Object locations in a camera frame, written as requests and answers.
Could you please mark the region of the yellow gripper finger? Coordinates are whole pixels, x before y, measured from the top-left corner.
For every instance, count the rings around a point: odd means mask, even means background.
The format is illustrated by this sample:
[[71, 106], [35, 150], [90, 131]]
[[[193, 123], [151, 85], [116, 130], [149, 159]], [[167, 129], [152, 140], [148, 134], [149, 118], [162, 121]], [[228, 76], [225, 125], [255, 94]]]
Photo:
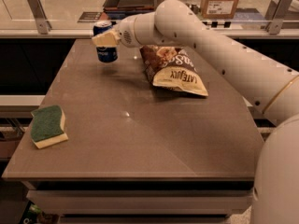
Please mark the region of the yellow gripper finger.
[[114, 29], [92, 37], [92, 42], [96, 47], [116, 47], [120, 40], [120, 36]]

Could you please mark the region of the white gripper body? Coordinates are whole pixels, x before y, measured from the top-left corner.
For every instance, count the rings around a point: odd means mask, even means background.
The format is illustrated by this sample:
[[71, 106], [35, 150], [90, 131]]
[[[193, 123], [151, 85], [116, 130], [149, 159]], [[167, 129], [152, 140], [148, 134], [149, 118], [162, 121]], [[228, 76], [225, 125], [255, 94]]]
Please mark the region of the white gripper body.
[[115, 28], [122, 44], [127, 47], [160, 45], [163, 39], [155, 28], [153, 12], [126, 17]]

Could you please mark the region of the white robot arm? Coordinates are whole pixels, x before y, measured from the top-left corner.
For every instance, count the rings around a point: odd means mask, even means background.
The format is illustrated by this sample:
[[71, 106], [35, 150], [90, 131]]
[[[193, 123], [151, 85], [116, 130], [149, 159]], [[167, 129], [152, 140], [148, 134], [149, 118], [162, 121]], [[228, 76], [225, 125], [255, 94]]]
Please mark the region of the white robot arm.
[[299, 224], [299, 74], [206, 27], [182, 2], [125, 18], [93, 37], [97, 47], [185, 45], [275, 124], [258, 160], [252, 224]]

